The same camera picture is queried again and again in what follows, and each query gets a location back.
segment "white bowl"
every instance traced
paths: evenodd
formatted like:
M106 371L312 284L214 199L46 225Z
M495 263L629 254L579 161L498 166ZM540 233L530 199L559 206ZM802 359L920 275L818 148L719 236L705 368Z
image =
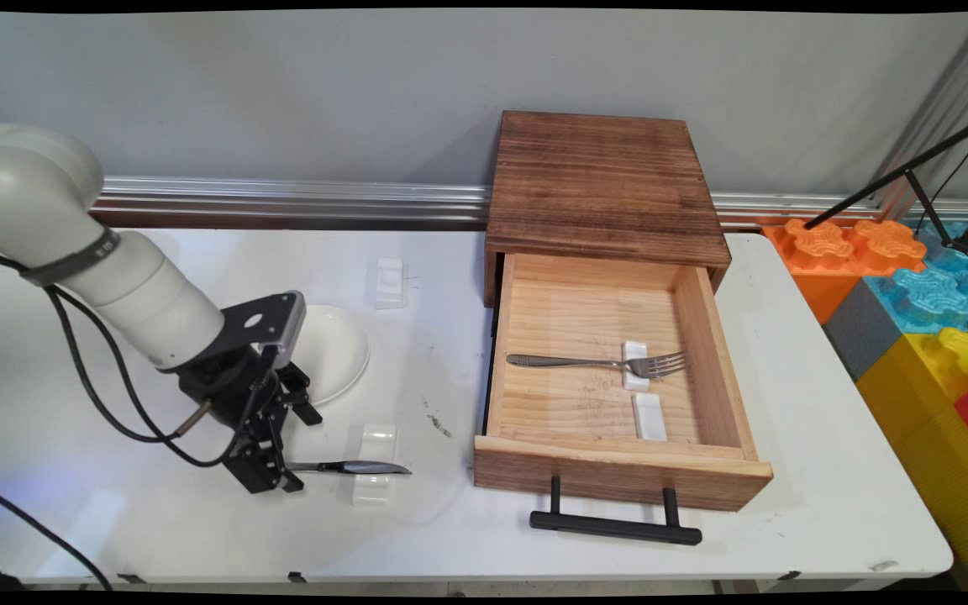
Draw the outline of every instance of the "white bowl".
M368 336L353 314L308 305L291 360L308 375L312 405L330 402L353 386L368 365Z

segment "grey wall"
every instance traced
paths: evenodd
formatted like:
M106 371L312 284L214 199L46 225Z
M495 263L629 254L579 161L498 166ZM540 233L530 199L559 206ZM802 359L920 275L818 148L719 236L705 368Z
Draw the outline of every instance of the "grey wall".
M715 191L853 192L966 34L968 13L0 13L0 122L110 175L469 184L504 108L678 118Z

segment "white table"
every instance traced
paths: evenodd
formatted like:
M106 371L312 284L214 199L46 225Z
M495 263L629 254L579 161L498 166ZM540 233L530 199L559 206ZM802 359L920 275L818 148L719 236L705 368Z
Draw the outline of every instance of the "white table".
M250 495L229 472L197 470L159 445L119 436L88 401L46 295L0 268L0 493L111 577L145 581L548 581L927 577L948 545L769 242L729 234L716 294L761 459L776 477L740 513L683 509L697 547L531 529L543 495L472 486L491 351L481 305L483 234L145 230L220 307L296 288L356 313L372 357L323 424L289 418L289 460L344 460L364 422L398 426L414 475L387 508L350 506L350 477L303 476L306 490ZM408 265L408 306L376 311L374 263ZM143 425L112 357L80 315L78 341L119 418ZM195 403L124 345L139 397L165 429ZM435 416L446 436L428 417ZM212 457L229 429L184 438ZM662 506L564 497L565 513L662 522ZM0 568L23 581L87 571L0 508Z

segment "grey foam block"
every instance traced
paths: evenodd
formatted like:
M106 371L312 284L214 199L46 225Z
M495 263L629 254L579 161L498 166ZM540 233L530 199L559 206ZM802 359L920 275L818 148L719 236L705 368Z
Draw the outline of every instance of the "grey foam block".
M857 280L850 294L823 325L853 382L902 336L902 330L871 289L871 280Z

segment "open drawer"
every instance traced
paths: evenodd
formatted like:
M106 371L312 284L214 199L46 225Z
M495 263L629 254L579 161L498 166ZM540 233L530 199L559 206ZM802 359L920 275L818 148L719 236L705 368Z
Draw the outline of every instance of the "open drawer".
M476 485L577 497L738 510L772 478L757 460L703 267L506 254ZM687 368L650 383L667 441L637 437L623 374L603 367L523 368L508 354L622 359L687 352Z

